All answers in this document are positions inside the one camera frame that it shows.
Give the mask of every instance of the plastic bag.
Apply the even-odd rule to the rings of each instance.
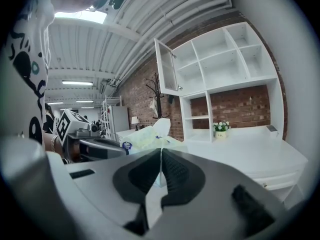
[[[124,137],[120,146],[127,149],[129,155],[143,150],[181,146],[182,142],[168,136],[170,126],[170,119],[161,118],[154,126],[147,126]]]

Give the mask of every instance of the white drawer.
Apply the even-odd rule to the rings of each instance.
[[[295,171],[272,177],[254,178],[253,180],[267,190],[277,190],[293,186],[294,184],[296,184],[298,177],[299,171]]]

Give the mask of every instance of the pipe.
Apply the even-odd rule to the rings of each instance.
[[[127,0],[123,4],[123,6],[120,8],[120,10],[116,14],[115,18],[113,19],[113,22],[119,23],[120,21],[123,20],[124,15],[127,13],[127,10],[130,9],[131,7],[134,7],[134,3],[136,2],[136,0],[131,0],[131,1],[132,1],[132,3],[130,3],[130,0]],[[123,22],[121,22],[121,26],[127,27],[127,25],[124,25]]]
[[[139,13],[136,18],[134,18],[134,22],[131,24],[131,29],[137,31],[142,24],[145,23],[146,20],[150,17],[150,15],[154,15],[157,10],[159,10],[160,6],[165,5],[170,0],[148,0],[145,4],[145,10],[143,13]],[[174,0],[174,5],[171,6],[172,9],[184,3],[185,0]]]
[[[135,44],[135,46],[133,47],[133,49],[130,51],[130,53],[126,56],[125,60],[121,63],[121,66],[119,67],[119,69],[117,70],[117,73],[114,77],[114,79],[111,81],[110,84],[114,84],[116,79],[119,77],[120,73],[123,71],[124,67],[126,66],[126,64],[128,63],[128,61],[131,59],[132,55],[134,55],[137,50],[139,49],[140,45],[143,44],[145,42],[145,40],[149,37],[150,34],[153,34],[154,31],[160,27],[163,23],[165,23],[167,21],[167,19],[172,18],[173,16],[175,16],[177,13],[179,13],[180,11],[186,9],[188,6],[197,3],[201,0],[188,0],[186,2],[184,2],[183,4],[179,5],[178,7],[174,8],[173,10],[171,10],[170,12],[168,12],[166,14],[166,17],[162,17],[160,20],[158,20],[151,28],[149,28],[146,33],[142,36],[142,38],[140,38],[140,40]]]
[[[172,23],[173,25],[176,25],[180,22],[182,22],[183,20],[187,19],[188,17],[199,13],[200,11],[203,11],[207,8],[216,6],[216,5],[220,5],[223,4],[225,2],[227,2],[228,0],[214,0],[214,1],[210,1],[206,4],[202,4],[190,11],[188,11],[187,13],[181,15],[180,17],[178,17],[177,19],[173,20]],[[159,31],[156,36],[154,38],[158,38],[161,35],[163,35],[167,30],[169,30],[172,26],[171,25],[167,25],[165,28],[163,28],[161,31]],[[119,84],[119,81],[121,81],[124,76],[127,74],[128,70],[131,68],[132,64],[136,61],[136,59],[145,52],[145,50],[151,45],[151,43],[154,41],[154,39],[149,40],[144,46],[143,48],[140,50],[140,52],[135,56],[135,58],[131,61],[131,63],[125,68],[125,70],[122,72],[120,78],[117,80],[116,85]]]
[[[164,6],[166,3],[169,3],[170,1],[171,1],[171,0],[163,0],[163,1],[162,1],[162,4],[161,4],[161,5],[158,5],[158,6],[155,8],[155,10],[160,10],[160,11],[161,11],[162,6]],[[189,1],[189,0],[172,0],[172,1],[173,1],[172,4],[170,4],[168,7],[165,7],[165,8],[166,8],[166,11],[167,11],[168,13],[169,13],[170,11],[174,10],[175,8],[183,5],[184,3],[186,3],[186,2]],[[146,20],[148,20],[148,18],[147,18],[147,19],[144,18],[144,21],[140,21],[140,23],[138,24],[138,26],[139,26],[138,28],[132,28],[132,29],[139,29],[139,28],[142,27],[142,30],[140,30],[139,32],[141,33],[141,35],[144,35],[144,33],[146,33],[146,32],[148,31],[148,29],[150,29],[155,23],[157,23],[158,20],[161,19],[161,17],[164,16],[164,14],[165,14],[166,20],[168,21],[167,14],[166,14],[165,12],[162,12],[162,11],[161,11],[160,17],[159,17],[158,19],[153,20],[153,21],[149,22],[148,24],[146,24]]]
[[[125,17],[125,19],[121,22],[122,26],[127,27],[129,22],[135,18],[136,14],[140,14],[139,12],[141,11],[141,9],[145,6],[145,4],[148,2],[149,0],[135,0],[133,2],[135,2],[135,5],[131,5],[128,10],[125,11],[124,15],[127,14],[127,16]]]
[[[141,33],[144,33],[144,35],[149,35],[151,33],[150,29],[157,29],[159,26],[161,26],[164,22],[166,22],[167,20],[171,19],[173,16],[175,16],[177,13],[181,12],[182,10],[186,9],[187,7],[199,2],[201,0],[187,0],[184,3],[180,4],[179,6],[177,6],[176,8],[174,8],[173,10],[169,11],[168,13],[165,14],[165,17],[163,16],[160,20],[158,20],[154,25],[152,25],[149,28],[145,28],[141,31]]]

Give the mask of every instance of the skylight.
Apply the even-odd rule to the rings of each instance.
[[[72,12],[72,13],[67,13],[67,12],[57,12],[55,14],[56,18],[68,18],[68,19],[79,19],[79,20],[85,20],[85,21],[90,21],[90,22],[95,22],[95,23],[100,23],[103,24],[107,14],[101,11],[89,11],[89,10],[83,10],[83,11],[78,11],[78,12]]]

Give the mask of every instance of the patterned shirt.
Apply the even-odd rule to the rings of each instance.
[[[51,0],[28,0],[1,48],[0,134],[21,135],[44,145],[45,90],[50,63]]]

